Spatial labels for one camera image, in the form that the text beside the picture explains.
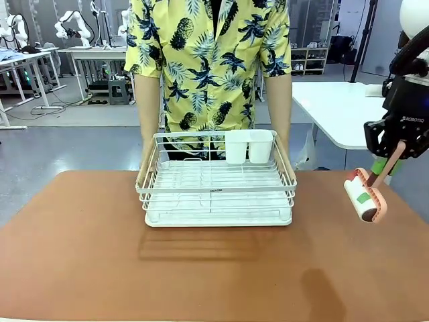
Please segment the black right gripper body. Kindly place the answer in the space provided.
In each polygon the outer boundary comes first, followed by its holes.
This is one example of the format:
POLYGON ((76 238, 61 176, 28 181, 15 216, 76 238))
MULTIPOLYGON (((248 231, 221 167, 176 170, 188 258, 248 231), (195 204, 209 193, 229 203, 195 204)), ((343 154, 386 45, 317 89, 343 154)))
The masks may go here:
POLYGON ((396 76, 384 107, 387 136, 409 142, 428 141, 428 86, 396 76))

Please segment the person's left hand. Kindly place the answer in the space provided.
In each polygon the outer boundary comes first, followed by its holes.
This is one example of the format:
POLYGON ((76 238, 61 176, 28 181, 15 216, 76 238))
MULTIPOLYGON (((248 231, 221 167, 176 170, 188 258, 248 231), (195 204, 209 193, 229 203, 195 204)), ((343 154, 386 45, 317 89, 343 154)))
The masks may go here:
POLYGON ((285 165, 290 164, 290 145, 288 136, 277 135, 278 146, 281 146, 284 149, 284 154, 286 157, 282 155, 280 150, 275 151, 275 159, 278 163, 278 169, 282 172, 285 171, 285 165))

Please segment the person's right hand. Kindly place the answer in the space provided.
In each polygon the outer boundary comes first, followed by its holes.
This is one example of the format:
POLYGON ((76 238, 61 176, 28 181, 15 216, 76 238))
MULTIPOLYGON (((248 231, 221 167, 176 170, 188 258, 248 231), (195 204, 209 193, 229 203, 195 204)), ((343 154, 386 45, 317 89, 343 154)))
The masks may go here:
POLYGON ((156 164, 158 156, 159 152, 156 144, 156 139, 154 137, 144 139, 139 167, 145 169, 152 169, 156 164))

